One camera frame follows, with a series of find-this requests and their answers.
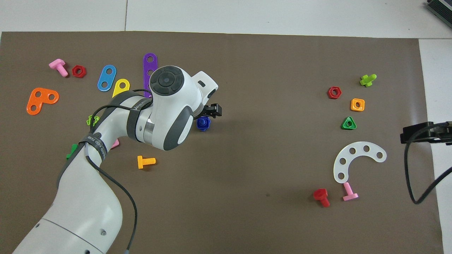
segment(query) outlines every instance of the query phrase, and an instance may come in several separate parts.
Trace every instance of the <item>orange bolt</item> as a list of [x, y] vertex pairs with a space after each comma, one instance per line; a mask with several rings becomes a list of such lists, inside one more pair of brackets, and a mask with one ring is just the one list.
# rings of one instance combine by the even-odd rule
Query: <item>orange bolt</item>
[[156, 163], [155, 158], [143, 159], [143, 156], [141, 156], [141, 155], [137, 156], [137, 160], [138, 160], [138, 168], [139, 169], [143, 169], [143, 165], [153, 165]]

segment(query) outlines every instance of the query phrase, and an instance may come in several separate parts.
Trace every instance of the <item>pink toy piece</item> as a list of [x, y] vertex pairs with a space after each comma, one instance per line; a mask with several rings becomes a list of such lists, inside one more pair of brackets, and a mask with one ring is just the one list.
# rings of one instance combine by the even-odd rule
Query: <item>pink toy piece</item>
[[119, 140], [118, 139], [116, 139], [116, 141], [113, 143], [113, 145], [112, 145], [112, 148], [111, 149], [113, 149], [113, 148], [115, 148], [115, 147], [117, 147], [119, 145]]
[[344, 183], [345, 191], [347, 192], [347, 196], [343, 197], [344, 201], [354, 199], [358, 197], [358, 194], [353, 193], [352, 188], [348, 182]]
[[65, 64], [66, 63], [63, 60], [58, 58], [55, 61], [49, 63], [49, 66], [50, 66], [50, 68], [57, 70], [61, 74], [61, 76], [66, 77], [68, 74], [67, 74], [67, 71], [63, 67], [63, 65], [65, 65]]

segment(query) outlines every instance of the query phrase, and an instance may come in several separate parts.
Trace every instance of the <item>red hexagonal nut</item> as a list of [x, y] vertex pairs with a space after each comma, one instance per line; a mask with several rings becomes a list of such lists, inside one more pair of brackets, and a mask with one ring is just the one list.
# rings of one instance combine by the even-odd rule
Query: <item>red hexagonal nut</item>
[[340, 90], [340, 88], [338, 86], [332, 86], [328, 90], [328, 97], [330, 99], [337, 99], [340, 97], [341, 94], [342, 94], [342, 91]]
[[86, 68], [81, 65], [76, 65], [72, 68], [72, 75], [77, 78], [83, 78], [86, 75]]

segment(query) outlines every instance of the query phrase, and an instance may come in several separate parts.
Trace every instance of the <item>pink bolt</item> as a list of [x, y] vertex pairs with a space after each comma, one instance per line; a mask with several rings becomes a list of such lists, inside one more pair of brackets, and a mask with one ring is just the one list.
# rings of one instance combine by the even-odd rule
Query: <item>pink bolt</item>
[[358, 194], [353, 193], [352, 188], [348, 182], [344, 183], [345, 191], [347, 192], [347, 196], [343, 197], [344, 201], [354, 199], [358, 197]]
[[61, 76], [66, 77], [68, 74], [67, 74], [67, 71], [63, 67], [63, 65], [65, 65], [65, 64], [66, 63], [63, 60], [58, 58], [55, 61], [49, 63], [49, 66], [50, 66], [50, 68], [52, 68], [54, 70], [56, 69], [61, 74]]

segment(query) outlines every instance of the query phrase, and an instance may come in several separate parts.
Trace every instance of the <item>orange toy bracket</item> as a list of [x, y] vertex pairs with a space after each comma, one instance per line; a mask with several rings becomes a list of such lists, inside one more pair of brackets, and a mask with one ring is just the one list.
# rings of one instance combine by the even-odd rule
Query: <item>orange toy bracket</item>
[[60, 95], [58, 92], [45, 88], [35, 88], [30, 95], [30, 99], [27, 104], [27, 113], [30, 115], [36, 115], [41, 111], [42, 104], [54, 104], [58, 101]]

